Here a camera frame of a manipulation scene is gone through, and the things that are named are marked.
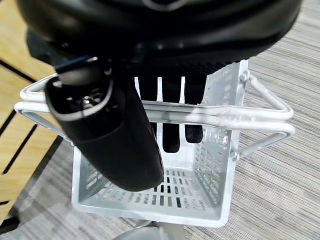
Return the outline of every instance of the metal base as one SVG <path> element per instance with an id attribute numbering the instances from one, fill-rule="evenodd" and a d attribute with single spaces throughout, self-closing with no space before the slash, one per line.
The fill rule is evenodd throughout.
<path id="1" fill-rule="evenodd" d="M 127 231 L 113 240 L 184 240 L 184 226 L 164 222 L 144 221 L 142 226 Z"/>

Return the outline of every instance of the wooden floor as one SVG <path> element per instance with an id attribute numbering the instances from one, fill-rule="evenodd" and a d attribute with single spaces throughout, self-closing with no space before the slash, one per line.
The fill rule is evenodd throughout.
<path id="1" fill-rule="evenodd" d="M 26 25 L 15 1 L 0 3 L 0 225 L 30 176 L 56 139 L 52 132 L 15 114 L 19 92 L 53 73 L 29 56 Z"/>

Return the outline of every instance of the basket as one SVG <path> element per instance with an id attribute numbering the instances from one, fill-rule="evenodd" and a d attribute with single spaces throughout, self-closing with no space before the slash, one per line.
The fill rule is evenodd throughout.
<path id="1" fill-rule="evenodd" d="M 292 109 L 255 77 L 249 77 L 247 70 L 248 61 L 243 60 L 209 75 L 200 105 L 142 101 L 149 120 L 158 123 L 157 142 L 164 167 L 164 181 L 158 187 L 140 192 L 123 190 L 104 178 L 75 147 L 73 206 L 86 213 L 123 218 L 212 228 L 225 225 L 237 160 L 288 138 L 295 131 L 285 123 L 292 117 Z M 248 81 L 275 109 L 241 107 Z M 46 79 L 22 90 L 20 96 L 25 102 L 17 103 L 15 109 L 64 136 L 59 128 L 36 114 L 49 112 L 40 92 L 45 82 Z M 164 152 L 162 123 L 180 124 L 177 153 Z M 201 143 L 186 141 L 184 124 L 203 126 Z M 240 153 L 240 130 L 273 134 Z"/>

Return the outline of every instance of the floor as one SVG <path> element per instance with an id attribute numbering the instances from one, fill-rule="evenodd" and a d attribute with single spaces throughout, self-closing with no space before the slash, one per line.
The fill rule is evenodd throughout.
<path id="1" fill-rule="evenodd" d="M 256 77 L 290 104 L 290 140 L 241 159 L 229 222 L 222 228 L 185 226 L 188 240 L 320 239 L 320 1 L 306 0 L 293 29 L 250 60 Z M 266 107 L 248 88 L 246 106 Z M 245 146 L 262 133 L 241 135 Z M 62 142 L 39 167 L 15 208 L 20 227 L 1 240 L 110 240 L 132 229 L 131 219 L 81 213 L 71 205 L 72 148 Z"/>

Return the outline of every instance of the gray carpet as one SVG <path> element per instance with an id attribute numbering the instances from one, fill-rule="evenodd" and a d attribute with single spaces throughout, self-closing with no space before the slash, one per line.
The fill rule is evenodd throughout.
<path id="1" fill-rule="evenodd" d="M 320 239 L 320 1 L 306 0 L 293 29 L 253 57 L 250 69 L 294 110 L 296 135 L 253 153 L 236 167 L 229 222 L 213 229 L 186 226 L 188 240 Z M 266 107 L 248 88 L 245 105 Z M 241 135 L 241 146 L 262 133 Z M 63 142 L 15 208 L 20 227 L 2 240 L 109 240 L 135 222 L 81 213 L 71 206 L 72 148 Z"/>

